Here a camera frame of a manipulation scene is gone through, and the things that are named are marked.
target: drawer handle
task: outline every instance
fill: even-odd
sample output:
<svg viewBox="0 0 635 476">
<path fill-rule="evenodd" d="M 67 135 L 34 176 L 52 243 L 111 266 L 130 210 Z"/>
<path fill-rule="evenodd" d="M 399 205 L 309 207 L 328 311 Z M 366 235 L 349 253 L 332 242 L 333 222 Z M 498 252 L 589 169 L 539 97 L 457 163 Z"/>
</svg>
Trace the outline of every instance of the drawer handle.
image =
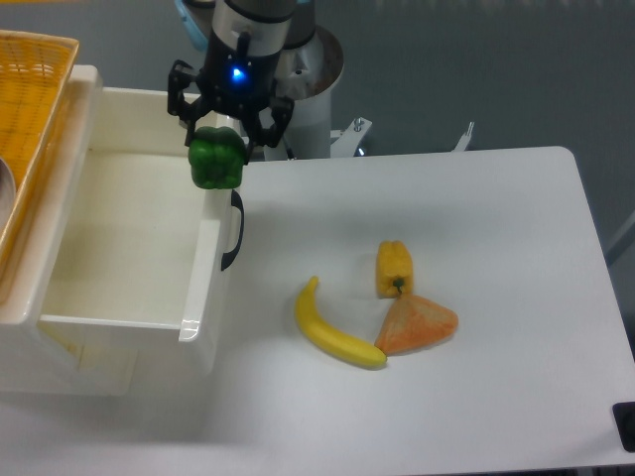
<svg viewBox="0 0 635 476">
<path fill-rule="evenodd" d="M 222 254 L 220 271 L 225 271 L 229 268 L 236 259 L 236 256 L 238 256 L 240 245 L 242 245 L 242 234 L 245 231 L 245 208 L 242 205 L 242 198 L 240 198 L 240 194 L 236 190 L 231 191 L 231 206 L 238 208 L 240 211 L 240 232 L 238 233 L 238 242 L 234 249 Z"/>
</svg>

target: yellow banana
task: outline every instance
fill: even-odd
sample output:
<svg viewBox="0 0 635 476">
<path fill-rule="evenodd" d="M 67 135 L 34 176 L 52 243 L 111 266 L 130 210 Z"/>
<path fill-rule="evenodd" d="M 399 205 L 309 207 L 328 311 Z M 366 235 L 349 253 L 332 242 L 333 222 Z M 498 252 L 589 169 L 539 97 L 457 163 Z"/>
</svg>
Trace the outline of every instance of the yellow banana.
<svg viewBox="0 0 635 476">
<path fill-rule="evenodd" d="M 374 345 L 336 329 L 319 315 L 316 308 L 316 288 L 319 279 L 313 276 L 296 299 L 296 322 L 313 344 L 341 360 L 361 367 L 380 367 L 386 354 Z"/>
</svg>

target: yellow bell pepper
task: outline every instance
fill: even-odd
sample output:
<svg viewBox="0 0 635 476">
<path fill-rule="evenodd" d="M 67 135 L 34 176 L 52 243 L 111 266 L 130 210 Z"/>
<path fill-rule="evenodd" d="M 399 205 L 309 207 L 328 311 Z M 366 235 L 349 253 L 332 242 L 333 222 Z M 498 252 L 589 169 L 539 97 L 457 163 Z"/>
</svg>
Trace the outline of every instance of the yellow bell pepper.
<svg viewBox="0 0 635 476">
<path fill-rule="evenodd" d="M 375 279 L 377 293 L 384 298 L 413 291 L 413 260 L 401 241 L 383 241 L 379 245 Z"/>
</svg>

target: toy fruit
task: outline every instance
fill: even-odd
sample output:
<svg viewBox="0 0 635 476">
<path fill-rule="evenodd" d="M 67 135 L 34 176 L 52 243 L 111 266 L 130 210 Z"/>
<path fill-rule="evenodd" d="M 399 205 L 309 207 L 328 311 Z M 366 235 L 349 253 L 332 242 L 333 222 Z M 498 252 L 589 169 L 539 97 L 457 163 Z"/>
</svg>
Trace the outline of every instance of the toy fruit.
<svg viewBox="0 0 635 476">
<path fill-rule="evenodd" d="M 401 241 L 383 241 L 377 252 L 377 294 L 395 298 L 413 290 L 413 260 Z"/>
<path fill-rule="evenodd" d="M 318 277 L 313 276 L 296 299 L 296 322 L 313 344 L 341 360 L 361 367 L 380 367 L 386 355 L 369 342 L 346 334 L 319 315 L 316 308 Z"/>
<path fill-rule="evenodd" d="M 191 179 L 200 188 L 236 188 L 242 182 L 247 148 L 229 127 L 201 127 L 194 133 L 188 159 Z"/>
<path fill-rule="evenodd" d="M 387 355 L 415 350 L 454 334 L 458 316 L 447 307 L 415 295 L 400 295 L 388 309 L 375 345 Z"/>
</svg>

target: white drawer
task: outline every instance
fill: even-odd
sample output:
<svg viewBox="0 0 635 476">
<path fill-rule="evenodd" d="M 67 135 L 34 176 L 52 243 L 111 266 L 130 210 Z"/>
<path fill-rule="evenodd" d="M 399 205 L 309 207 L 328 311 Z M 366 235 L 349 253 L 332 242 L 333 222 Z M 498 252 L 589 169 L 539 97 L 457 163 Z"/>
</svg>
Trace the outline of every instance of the white drawer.
<svg viewBox="0 0 635 476">
<path fill-rule="evenodd" d="M 62 374 L 66 366 L 82 375 L 58 376 L 69 381 L 60 390 L 34 378 L 37 368 L 23 369 L 31 377 L 12 383 L 6 375 L 0 390 L 120 394 L 145 350 L 186 356 L 188 369 L 207 373 L 229 273 L 221 262 L 231 261 L 228 251 L 239 243 L 241 214 L 232 211 L 239 195 L 193 184 L 185 130 L 168 115 L 165 93 L 101 89 L 86 66 L 73 78 L 93 84 L 94 128 L 94 107 L 92 114 L 85 108 L 78 129 L 71 130 L 77 118 L 66 121 L 62 141 L 75 148 L 43 185 L 44 209 L 30 232 L 37 236 L 5 279 L 13 286 L 0 306 L 0 341 L 11 334 L 1 324 L 14 324 L 11 330 L 29 336 L 29 352 L 53 356 Z M 234 125 L 213 114 L 205 122 Z M 83 376 L 89 382 L 78 385 Z"/>
</svg>

